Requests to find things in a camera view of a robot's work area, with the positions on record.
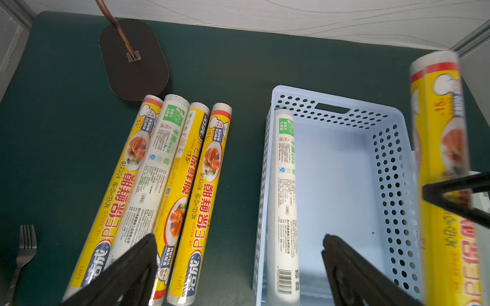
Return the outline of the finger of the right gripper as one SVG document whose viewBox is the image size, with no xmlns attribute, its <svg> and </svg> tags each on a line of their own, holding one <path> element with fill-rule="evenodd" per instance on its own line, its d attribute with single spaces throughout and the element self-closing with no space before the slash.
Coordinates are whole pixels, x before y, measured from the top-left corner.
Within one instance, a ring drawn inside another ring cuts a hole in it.
<svg viewBox="0 0 490 306">
<path fill-rule="evenodd" d="M 482 193 L 489 191 L 489 172 L 477 173 L 450 181 L 426 184 L 422 187 L 422 199 L 431 205 L 456 214 L 489 229 L 489 213 L 470 208 L 469 204 L 463 205 L 455 200 L 450 200 L 446 194 L 460 191 Z"/>
</svg>

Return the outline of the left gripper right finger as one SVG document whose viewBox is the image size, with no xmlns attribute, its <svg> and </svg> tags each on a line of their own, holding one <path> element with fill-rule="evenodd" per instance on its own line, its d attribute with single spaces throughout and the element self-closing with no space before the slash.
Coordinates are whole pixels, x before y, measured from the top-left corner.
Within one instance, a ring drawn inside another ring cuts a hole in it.
<svg viewBox="0 0 490 306">
<path fill-rule="evenodd" d="M 421 305 L 340 237 L 327 234 L 323 246 L 335 305 Z"/>
</svg>

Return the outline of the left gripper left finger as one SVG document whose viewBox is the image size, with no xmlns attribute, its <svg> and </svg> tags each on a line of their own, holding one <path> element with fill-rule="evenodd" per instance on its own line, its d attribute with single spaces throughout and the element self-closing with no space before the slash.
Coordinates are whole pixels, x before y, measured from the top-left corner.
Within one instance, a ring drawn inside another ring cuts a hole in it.
<svg viewBox="0 0 490 306">
<path fill-rule="evenodd" d="M 65 306 L 147 305 L 156 277 L 157 245 L 148 234 L 97 279 L 62 302 Z"/>
</svg>

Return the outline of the light blue plastic basket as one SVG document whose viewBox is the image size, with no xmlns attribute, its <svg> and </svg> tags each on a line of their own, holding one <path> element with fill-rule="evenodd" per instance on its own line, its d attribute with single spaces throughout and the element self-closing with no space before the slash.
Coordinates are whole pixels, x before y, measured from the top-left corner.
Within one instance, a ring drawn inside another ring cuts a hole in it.
<svg viewBox="0 0 490 306">
<path fill-rule="evenodd" d="M 272 91 L 270 110 L 279 109 L 291 111 L 296 140 L 301 304 L 333 304 L 327 234 L 421 300 L 417 170 L 403 114 L 285 85 Z"/>
</svg>

